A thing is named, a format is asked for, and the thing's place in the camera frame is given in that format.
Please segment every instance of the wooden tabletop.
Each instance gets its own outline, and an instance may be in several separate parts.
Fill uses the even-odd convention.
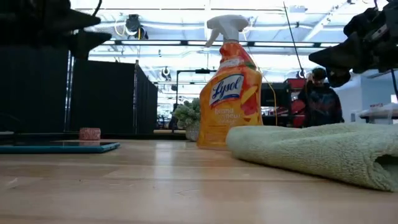
[[[120,142],[106,154],[0,155],[0,223],[398,223],[398,194],[189,142]]]

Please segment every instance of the tablet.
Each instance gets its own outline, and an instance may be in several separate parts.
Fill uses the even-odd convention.
[[[104,153],[117,149],[118,142],[17,142],[14,144],[1,144],[0,154],[86,154]]]

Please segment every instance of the potted plant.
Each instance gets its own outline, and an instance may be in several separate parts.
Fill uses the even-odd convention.
[[[185,101],[183,105],[178,105],[173,115],[178,119],[177,126],[185,128],[187,139],[197,141],[200,130],[199,98],[195,98],[192,103]]]

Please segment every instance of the black divider panel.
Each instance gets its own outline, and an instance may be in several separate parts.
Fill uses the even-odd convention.
[[[17,128],[9,114],[25,133],[63,132],[68,51],[1,47],[0,68],[0,129]]]
[[[137,68],[137,132],[153,134],[157,119],[157,87]]]
[[[132,134],[134,64],[77,60],[73,71],[71,131],[101,128]]]

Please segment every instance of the white trigger sprayer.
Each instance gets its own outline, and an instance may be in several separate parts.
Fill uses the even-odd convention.
[[[239,32],[249,25],[249,21],[239,15],[217,16],[207,21],[207,28],[211,29],[211,35],[206,42],[210,47],[221,33],[225,42],[239,42]]]

